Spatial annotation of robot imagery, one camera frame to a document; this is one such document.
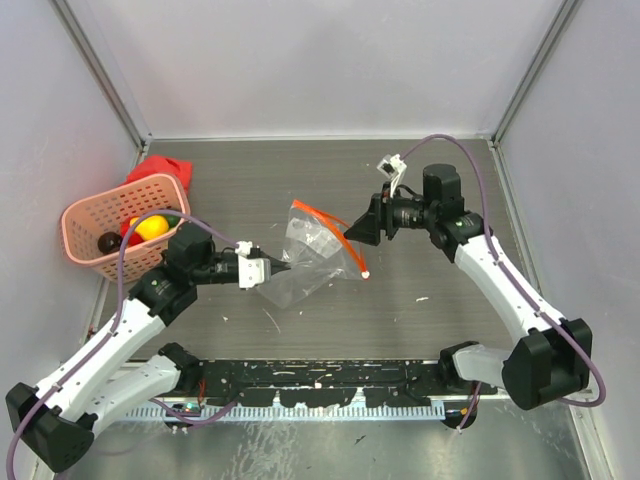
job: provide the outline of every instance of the black ball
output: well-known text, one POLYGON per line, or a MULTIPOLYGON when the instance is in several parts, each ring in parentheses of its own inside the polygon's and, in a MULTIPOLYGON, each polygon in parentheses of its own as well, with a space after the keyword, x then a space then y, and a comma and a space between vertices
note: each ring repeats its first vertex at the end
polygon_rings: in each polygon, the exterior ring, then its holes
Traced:
POLYGON ((122 237, 116 232, 107 232, 98 239, 98 250, 105 255, 117 252, 122 245, 122 237))

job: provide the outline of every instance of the orange zipper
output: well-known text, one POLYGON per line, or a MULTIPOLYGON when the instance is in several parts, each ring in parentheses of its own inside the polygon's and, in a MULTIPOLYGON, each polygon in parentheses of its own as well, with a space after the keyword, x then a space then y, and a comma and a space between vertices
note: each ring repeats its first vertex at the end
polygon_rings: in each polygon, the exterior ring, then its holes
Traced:
POLYGON ((298 210, 302 210, 305 213, 313 216, 322 222, 330 231, 335 235, 335 237, 342 243, 342 246, 347 250, 349 255, 353 258, 353 261, 356 262, 358 268, 360 269, 360 273, 362 274, 362 278, 369 278, 369 270, 367 269, 367 263, 364 259, 364 253, 362 252, 362 246, 360 247, 360 255, 355 251, 351 242, 344 238, 344 234, 340 231, 338 227, 333 223, 338 223, 343 227, 349 228, 349 224, 343 220, 340 220, 338 217, 331 215, 330 213, 323 212, 318 210, 317 208, 313 208, 306 203, 302 203, 300 200, 293 201, 293 208, 297 208, 298 210))

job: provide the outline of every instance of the white debris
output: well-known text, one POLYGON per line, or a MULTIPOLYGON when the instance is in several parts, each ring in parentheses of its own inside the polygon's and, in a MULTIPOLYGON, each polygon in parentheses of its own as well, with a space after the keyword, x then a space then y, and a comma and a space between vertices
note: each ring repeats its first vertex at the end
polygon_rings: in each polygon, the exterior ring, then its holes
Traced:
POLYGON ((278 329, 278 333, 282 333, 282 332, 280 331, 280 327, 278 326, 278 324, 276 323, 276 321, 273 319, 273 317, 271 316, 271 314, 270 314, 269 312, 267 312, 264 308, 262 309, 262 311, 263 311, 264 313, 266 313, 266 314, 267 314, 267 317, 269 317, 269 318, 271 319, 271 321, 273 322, 273 324, 274 324, 274 325, 276 326, 276 328, 278 329))

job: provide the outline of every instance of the red object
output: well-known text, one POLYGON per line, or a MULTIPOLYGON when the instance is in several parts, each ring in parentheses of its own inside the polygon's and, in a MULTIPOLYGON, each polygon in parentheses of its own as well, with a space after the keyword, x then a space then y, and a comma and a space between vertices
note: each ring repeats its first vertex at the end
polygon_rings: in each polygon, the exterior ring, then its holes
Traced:
POLYGON ((147 157, 145 161, 131 170, 131 173, 127 175, 127 181, 124 182, 123 185, 134 182, 135 180, 140 180, 154 173, 170 173, 177 177, 182 184, 182 188, 184 188, 184 192, 189 194, 193 164, 174 158, 161 157, 160 155, 147 157))
MULTIPOLYGON (((120 235, 122 236, 122 238, 124 238, 126 233, 129 231, 129 223, 131 223, 130 218, 120 224, 120 235)), ((131 238, 129 239, 129 243, 127 243, 127 247, 133 247, 142 242, 144 242, 144 240, 142 239, 140 234, 137 232, 133 232, 133 235, 131 235, 131 238)))

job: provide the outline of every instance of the ziplock bag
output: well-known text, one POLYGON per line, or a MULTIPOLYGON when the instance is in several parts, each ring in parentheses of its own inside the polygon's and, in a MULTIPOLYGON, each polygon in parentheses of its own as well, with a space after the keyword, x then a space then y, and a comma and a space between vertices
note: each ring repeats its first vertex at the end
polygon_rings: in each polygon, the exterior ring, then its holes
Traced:
POLYGON ((343 229, 347 228, 349 225, 339 218, 294 200, 282 251, 282 260, 291 269, 274 275, 258 291, 280 308, 286 308, 332 278, 369 278, 360 246, 344 238, 343 229))

